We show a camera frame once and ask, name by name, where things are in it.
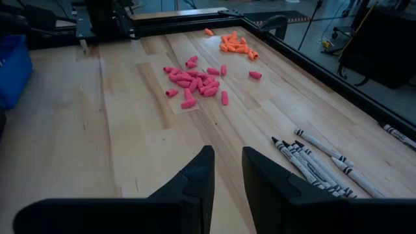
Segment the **wooden table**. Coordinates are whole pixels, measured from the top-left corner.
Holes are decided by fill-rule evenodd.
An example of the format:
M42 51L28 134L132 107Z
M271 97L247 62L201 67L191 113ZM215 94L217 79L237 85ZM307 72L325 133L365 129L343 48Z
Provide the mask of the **wooden table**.
M259 52L222 53L219 36L194 31L101 44L83 55L79 46L31 51L34 73L8 113L0 143L0 233L22 207L44 198L143 198L213 145L216 188L211 233L255 233L242 180L241 151L251 146L299 175L270 141L293 142L301 127L352 159L388 197L416 195L416 153L371 117L242 28ZM227 65L220 96L198 98L182 110L183 94L164 66L198 69ZM248 72L263 73L260 82ZM362 198L369 195L313 148Z

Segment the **metal stand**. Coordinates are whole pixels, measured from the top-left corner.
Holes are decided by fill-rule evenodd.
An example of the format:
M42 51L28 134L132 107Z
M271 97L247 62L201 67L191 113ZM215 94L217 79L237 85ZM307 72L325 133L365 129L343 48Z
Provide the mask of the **metal stand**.
M312 24L313 18L315 17L315 14L317 13L317 10L318 10L321 6L322 6L322 0L318 0L318 2L317 2L317 6L315 7L315 11L314 11L314 12L313 12L313 14L312 14L312 18L311 18L311 20L309 21L309 24L307 25L306 32L305 32L305 34L304 34L304 37L302 38L302 41L300 42L300 45L299 45L298 50L300 50L300 48L301 48L301 46L302 46L302 44L303 44L303 42L304 42L304 40L305 40L306 34L307 34L308 30L309 30L309 27L310 27L310 26L311 26L311 24Z

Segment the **crayon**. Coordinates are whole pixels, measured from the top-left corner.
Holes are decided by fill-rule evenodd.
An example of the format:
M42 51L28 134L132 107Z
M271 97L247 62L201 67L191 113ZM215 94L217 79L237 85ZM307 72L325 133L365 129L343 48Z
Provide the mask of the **crayon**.
M388 124L383 124L378 122L384 130L388 133L392 134L397 140L401 141L401 143L407 145L407 147L411 148L413 151L416 151L416 142L410 140L407 136L403 135L401 132L397 131L394 127L391 127Z
M301 147L303 151L312 159L314 160L341 188L344 190L344 196L347 198L357 198L357 195L354 191L346 185L346 183L341 179L338 175L336 175L332 170L330 170L324 162L322 162L315 153L313 153L310 149L308 149L305 145L300 143L299 141L295 140L296 144Z
M304 158L308 163L310 163L316 170L317 174L320 177L323 177L326 182L328 182L331 187L335 189L339 193L339 195L344 195L345 192L311 157L305 153L296 143L292 144L293 148L299 153L299 155Z
M221 91L221 103L223 105L228 105L228 94L227 94L227 91Z
M341 169L349 178L357 183L361 188L366 190L374 198L384 198L385 196L377 190L377 188L366 180L364 177L359 176L351 167L341 162L340 160L332 157L332 161Z
M318 174L317 169L312 166L312 164L308 163L303 157L300 156L300 154L288 143L286 143L284 140L282 141L283 145L293 154L296 159L300 163L302 163L303 166L312 174L312 176L315 176L316 179L319 180L319 182L324 185L325 188L331 187L331 185L321 176Z
M175 96L178 93L178 91L174 88L169 89L168 91L165 92L165 94L168 96L168 98L171 98L173 96Z
M280 152L286 157L286 159L293 164L306 178L306 180L312 185L325 189L324 185L321 185L319 181L296 159L292 153L283 145L283 142L272 137L274 145L280 150Z
M322 142L320 142L318 139L316 139L315 137L308 135L307 133L305 133L305 131L297 128L294 130L294 133L296 135L298 135L299 137L302 137L303 139L305 139L306 141L308 141L309 143L311 143L312 145L316 146L318 149L322 150L324 153L326 153L329 156L335 157L336 159L340 160L341 162L349 165L349 166L354 166L354 163L347 159L346 157L342 156L338 151L331 149L327 146L325 146Z

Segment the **black bracket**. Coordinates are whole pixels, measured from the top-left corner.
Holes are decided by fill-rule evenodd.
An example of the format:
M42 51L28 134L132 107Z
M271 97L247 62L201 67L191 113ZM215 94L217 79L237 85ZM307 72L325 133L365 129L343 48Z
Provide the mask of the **black bracket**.
M234 16L234 17L238 17L238 18L243 18L244 17L244 14L241 14L237 10L219 10L218 13L220 15Z

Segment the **blue container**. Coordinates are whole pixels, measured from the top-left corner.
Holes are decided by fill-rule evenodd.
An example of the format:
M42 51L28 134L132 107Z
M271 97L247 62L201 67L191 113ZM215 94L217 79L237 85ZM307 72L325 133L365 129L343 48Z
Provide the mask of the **blue container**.
M16 106L33 65L25 35L5 36L0 40L0 107Z

